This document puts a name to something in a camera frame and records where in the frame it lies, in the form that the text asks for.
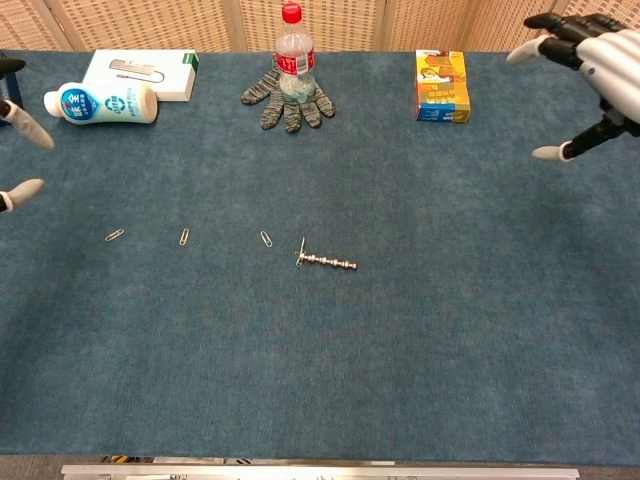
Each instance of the yellow box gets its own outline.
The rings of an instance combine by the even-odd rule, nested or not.
[[[416,119],[466,123],[470,114],[464,54],[416,50]]]

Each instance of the blue carpet surface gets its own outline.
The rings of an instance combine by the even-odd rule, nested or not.
[[[57,147],[0,130],[47,182],[0,218],[1,453],[640,465],[640,141],[530,156],[599,120],[577,73],[468,54],[434,124],[413,54],[318,55],[336,116],[288,135],[240,103],[268,55],[150,126],[49,117],[90,55],[20,56]]]

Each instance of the red bottle cap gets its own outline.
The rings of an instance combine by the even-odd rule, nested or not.
[[[302,8],[295,2],[287,2],[282,6],[282,19],[286,23],[298,23],[302,20]]]

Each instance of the woven wall panel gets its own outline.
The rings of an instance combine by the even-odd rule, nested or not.
[[[65,49],[29,0],[0,0],[0,28],[0,49]]]
[[[458,50],[470,0],[388,0],[385,49]]]
[[[571,0],[563,15],[604,13],[629,27],[640,30],[640,2],[638,0]]]
[[[79,50],[231,50],[220,0],[50,0],[50,5]]]
[[[552,0],[482,0],[468,25],[463,50],[471,52],[510,51],[537,35],[522,21],[538,13],[548,12]]]
[[[282,27],[283,0],[239,0],[247,48],[273,50]],[[317,51],[372,50],[382,12],[374,0],[300,0],[302,21]]]

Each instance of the gray knit glove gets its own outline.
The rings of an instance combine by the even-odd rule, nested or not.
[[[257,83],[251,85],[242,94],[242,103],[254,105],[266,97],[269,104],[260,117],[260,126],[263,129],[273,128],[278,124],[284,111],[284,129],[289,133],[296,133],[302,125],[302,117],[310,127],[318,128],[322,125],[322,115],[333,117],[336,107],[316,83],[316,90],[309,101],[299,103],[296,100],[285,100],[280,90],[280,70],[275,55],[271,58],[271,70],[269,70]]]

